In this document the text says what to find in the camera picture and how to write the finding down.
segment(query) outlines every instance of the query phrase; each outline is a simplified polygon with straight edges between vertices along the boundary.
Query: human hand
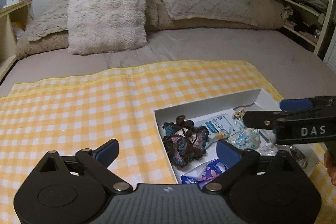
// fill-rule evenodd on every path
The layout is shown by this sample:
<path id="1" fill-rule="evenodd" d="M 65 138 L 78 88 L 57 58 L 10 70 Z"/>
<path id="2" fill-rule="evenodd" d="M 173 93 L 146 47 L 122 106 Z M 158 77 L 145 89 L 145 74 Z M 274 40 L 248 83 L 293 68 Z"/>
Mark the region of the human hand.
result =
<path id="1" fill-rule="evenodd" d="M 327 150 L 324 153 L 324 166 L 328 170 L 328 175 L 331 177 L 331 183 L 336 186 L 336 165 L 333 164 L 334 158 Z"/>

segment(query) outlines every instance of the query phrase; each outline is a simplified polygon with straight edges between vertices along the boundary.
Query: white lettering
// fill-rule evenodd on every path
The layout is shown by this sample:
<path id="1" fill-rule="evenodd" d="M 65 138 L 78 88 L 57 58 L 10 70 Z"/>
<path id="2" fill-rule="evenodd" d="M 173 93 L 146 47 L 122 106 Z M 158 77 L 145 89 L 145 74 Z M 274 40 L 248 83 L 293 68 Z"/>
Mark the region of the white lettering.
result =
<path id="1" fill-rule="evenodd" d="M 324 134 L 326 132 L 326 126 L 320 127 L 320 134 Z"/>
<path id="2" fill-rule="evenodd" d="M 308 134 L 308 128 L 302 127 L 301 128 L 301 136 L 307 136 Z"/>
<path id="3" fill-rule="evenodd" d="M 310 135 L 317 135 L 317 131 L 316 131 L 316 128 L 315 127 L 313 127 L 312 128 L 312 130 L 311 130 L 311 132 L 310 132 Z"/>

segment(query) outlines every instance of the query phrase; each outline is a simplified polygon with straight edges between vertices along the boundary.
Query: gray bed sheet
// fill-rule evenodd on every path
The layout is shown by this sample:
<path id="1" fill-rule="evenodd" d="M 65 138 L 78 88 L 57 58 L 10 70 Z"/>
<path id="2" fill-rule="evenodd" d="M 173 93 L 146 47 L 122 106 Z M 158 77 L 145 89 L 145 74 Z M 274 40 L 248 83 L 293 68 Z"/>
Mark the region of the gray bed sheet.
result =
<path id="1" fill-rule="evenodd" d="M 287 99 L 336 95 L 336 74 L 316 55 L 277 31 L 167 30 L 149 33 L 148 42 L 146 47 L 125 52 L 73 56 L 63 49 L 27 57 L 8 74 L 0 96 L 7 95 L 16 83 L 186 59 L 247 61 Z"/>

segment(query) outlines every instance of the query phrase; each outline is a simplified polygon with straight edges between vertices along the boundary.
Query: gray ribbed panel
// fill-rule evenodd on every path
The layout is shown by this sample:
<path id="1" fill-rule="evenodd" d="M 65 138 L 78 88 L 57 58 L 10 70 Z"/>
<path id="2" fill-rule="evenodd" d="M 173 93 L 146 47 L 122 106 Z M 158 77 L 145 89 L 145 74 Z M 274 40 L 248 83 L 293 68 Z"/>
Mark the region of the gray ribbed panel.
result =
<path id="1" fill-rule="evenodd" d="M 197 185 L 140 184 L 129 195 L 114 197 L 90 224 L 247 224 L 223 197 L 202 193 Z"/>

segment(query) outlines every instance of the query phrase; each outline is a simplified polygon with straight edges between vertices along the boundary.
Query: crocheted item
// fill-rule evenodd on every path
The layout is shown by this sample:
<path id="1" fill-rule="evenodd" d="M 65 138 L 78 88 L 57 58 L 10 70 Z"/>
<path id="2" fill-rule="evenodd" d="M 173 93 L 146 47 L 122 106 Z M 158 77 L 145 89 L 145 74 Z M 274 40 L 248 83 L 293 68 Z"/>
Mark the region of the crocheted item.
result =
<path id="1" fill-rule="evenodd" d="M 206 153 L 209 131 L 205 126 L 196 128 L 185 116 L 177 116 L 176 123 L 165 122 L 163 128 L 166 136 L 162 138 L 168 158 L 174 166 L 185 167 L 193 160 L 199 160 Z"/>

